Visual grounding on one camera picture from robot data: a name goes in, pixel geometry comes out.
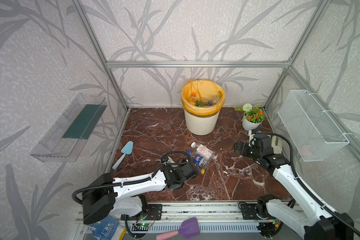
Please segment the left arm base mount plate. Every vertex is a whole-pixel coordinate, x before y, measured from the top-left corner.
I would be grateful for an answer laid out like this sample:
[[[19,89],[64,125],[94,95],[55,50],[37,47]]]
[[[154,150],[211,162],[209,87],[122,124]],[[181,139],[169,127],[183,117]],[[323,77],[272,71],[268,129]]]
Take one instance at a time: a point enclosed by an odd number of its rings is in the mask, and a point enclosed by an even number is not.
[[[149,209],[143,210],[137,215],[127,217],[128,221],[158,221],[162,218],[163,204],[148,204]]]

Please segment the clear bottle orange label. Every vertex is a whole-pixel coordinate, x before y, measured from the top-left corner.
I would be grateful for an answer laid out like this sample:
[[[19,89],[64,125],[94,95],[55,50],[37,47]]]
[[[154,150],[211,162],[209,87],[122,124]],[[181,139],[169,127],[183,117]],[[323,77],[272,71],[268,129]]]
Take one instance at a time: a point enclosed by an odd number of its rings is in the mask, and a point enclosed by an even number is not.
[[[188,103],[191,104],[192,106],[195,106],[196,101],[199,101],[199,95],[197,93],[191,93],[190,96],[188,97]]]

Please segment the Pepsi label clear bottle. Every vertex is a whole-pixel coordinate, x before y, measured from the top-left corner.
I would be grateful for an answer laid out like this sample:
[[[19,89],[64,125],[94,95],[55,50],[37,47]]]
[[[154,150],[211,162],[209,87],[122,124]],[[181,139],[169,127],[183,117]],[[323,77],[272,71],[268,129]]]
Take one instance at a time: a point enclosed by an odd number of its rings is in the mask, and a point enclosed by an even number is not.
[[[190,155],[191,161],[200,169],[206,170],[210,163],[210,159],[204,157],[202,154],[198,153],[197,151],[186,151],[187,154]]]

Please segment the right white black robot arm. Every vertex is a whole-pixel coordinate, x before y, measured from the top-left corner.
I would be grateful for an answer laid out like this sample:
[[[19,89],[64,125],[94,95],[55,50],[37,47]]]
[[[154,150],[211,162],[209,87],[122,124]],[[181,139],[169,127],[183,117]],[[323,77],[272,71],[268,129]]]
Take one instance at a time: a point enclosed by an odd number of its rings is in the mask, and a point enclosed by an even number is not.
[[[316,194],[298,175],[293,158],[276,154],[273,133],[254,134],[249,143],[236,142],[234,152],[252,159],[267,170],[293,199],[284,204],[274,195],[258,198],[254,209],[262,220],[273,218],[288,226],[304,240],[352,240],[360,231],[346,213],[338,213]]]

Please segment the green bottle yellow cap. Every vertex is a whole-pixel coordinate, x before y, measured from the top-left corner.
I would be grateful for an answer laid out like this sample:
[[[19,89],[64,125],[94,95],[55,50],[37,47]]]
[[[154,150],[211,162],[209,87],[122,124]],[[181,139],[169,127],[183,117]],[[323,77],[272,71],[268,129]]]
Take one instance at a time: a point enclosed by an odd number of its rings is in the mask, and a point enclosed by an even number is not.
[[[196,107],[199,107],[199,108],[202,108],[204,106],[203,103],[199,102],[199,101],[196,101],[196,104],[195,104]]]

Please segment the crushed bottle blue label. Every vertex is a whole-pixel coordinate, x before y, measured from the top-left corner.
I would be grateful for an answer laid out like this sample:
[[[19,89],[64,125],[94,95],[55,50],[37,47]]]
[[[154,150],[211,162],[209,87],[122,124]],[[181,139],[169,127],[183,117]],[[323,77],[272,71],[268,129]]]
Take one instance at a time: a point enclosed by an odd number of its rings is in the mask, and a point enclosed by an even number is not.
[[[215,106],[220,102],[220,97],[219,96],[213,96],[209,99],[208,101],[208,106]]]

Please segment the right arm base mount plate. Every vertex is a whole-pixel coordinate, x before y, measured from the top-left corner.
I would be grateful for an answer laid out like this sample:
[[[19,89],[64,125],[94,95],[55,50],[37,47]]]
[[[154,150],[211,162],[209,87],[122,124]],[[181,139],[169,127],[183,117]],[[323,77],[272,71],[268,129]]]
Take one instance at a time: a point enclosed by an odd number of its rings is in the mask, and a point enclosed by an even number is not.
[[[271,216],[264,204],[250,204],[246,202],[240,202],[238,205],[243,220],[256,220],[256,221],[273,221],[276,220],[275,217]]]

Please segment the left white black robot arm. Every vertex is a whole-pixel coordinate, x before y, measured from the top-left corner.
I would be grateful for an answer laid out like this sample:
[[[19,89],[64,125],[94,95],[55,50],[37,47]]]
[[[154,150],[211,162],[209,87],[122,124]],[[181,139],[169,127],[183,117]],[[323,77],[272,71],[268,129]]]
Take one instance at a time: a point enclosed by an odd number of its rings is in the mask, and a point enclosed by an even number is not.
[[[196,166],[188,161],[162,164],[152,173],[131,178],[112,178],[111,174],[103,174],[88,187],[74,191],[72,199],[82,206],[85,225],[109,215],[136,217],[149,212],[143,194],[181,189],[187,180],[198,174]]]

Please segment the clear bottle pink label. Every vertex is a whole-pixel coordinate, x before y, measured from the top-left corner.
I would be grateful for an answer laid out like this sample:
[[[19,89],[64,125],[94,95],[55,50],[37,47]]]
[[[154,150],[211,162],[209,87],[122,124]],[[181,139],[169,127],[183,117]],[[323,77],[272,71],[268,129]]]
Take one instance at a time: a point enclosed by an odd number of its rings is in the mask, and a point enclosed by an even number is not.
[[[203,144],[200,144],[200,143],[196,143],[196,142],[193,142],[191,144],[191,147],[193,149],[196,150],[196,152],[200,155],[202,155],[204,158],[206,159],[211,159],[214,155],[215,155],[215,152],[213,152],[212,150],[208,149],[206,146],[204,146]]]

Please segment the clear unlabelled bottle white cap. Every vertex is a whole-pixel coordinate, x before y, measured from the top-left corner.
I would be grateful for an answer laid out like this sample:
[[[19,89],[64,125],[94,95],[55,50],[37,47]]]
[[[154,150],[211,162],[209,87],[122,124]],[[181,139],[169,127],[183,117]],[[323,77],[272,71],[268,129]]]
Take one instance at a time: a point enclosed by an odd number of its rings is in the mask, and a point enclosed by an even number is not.
[[[208,106],[209,100],[207,98],[203,97],[199,100],[199,103],[202,104],[203,106]]]

